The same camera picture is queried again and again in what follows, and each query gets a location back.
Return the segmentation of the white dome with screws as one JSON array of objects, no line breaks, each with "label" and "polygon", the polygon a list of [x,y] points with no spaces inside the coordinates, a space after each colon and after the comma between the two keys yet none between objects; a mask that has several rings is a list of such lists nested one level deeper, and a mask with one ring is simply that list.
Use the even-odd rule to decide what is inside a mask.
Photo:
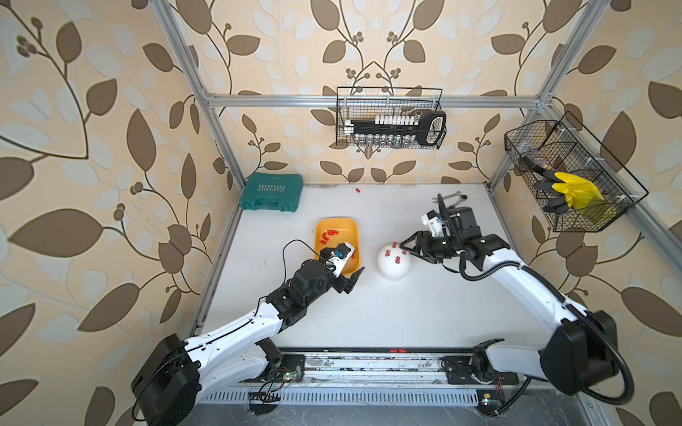
[{"label": "white dome with screws", "polygon": [[[402,248],[397,243],[397,248],[392,248],[392,244],[387,244],[385,247],[378,250],[377,267],[379,274],[389,282],[399,282],[404,279],[411,269],[411,256],[401,254]],[[391,250],[390,257],[385,256],[385,252]],[[399,264],[395,263],[396,257],[401,258]]]}]

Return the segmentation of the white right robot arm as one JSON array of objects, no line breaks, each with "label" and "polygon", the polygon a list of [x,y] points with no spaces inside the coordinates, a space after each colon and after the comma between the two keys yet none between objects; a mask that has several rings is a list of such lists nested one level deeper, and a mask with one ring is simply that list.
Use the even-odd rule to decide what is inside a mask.
[{"label": "white right robot arm", "polygon": [[617,347],[616,322],[591,312],[557,290],[524,263],[496,234],[484,235],[470,208],[430,211],[426,230],[401,242],[410,255],[430,264],[458,261],[456,273],[468,282],[492,278],[509,291],[543,327],[543,344],[519,346],[493,338],[473,349],[472,378],[489,383],[504,373],[522,374],[610,404],[622,404],[634,391],[632,373]]}]

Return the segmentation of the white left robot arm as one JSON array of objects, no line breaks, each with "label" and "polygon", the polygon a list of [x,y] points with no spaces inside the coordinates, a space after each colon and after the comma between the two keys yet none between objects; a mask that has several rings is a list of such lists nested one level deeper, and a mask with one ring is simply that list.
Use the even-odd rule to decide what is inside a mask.
[{"label": "white left robot arm", "polygon": [[303,319],[329,290],[350,293],[362,275],[357,270],[346,277],[342,271],[307,260],[245,316],[197,337],[162,339],[132,380],[133,420],[177,425],[202,397],[261,376],[281,358],[272,338]]}]

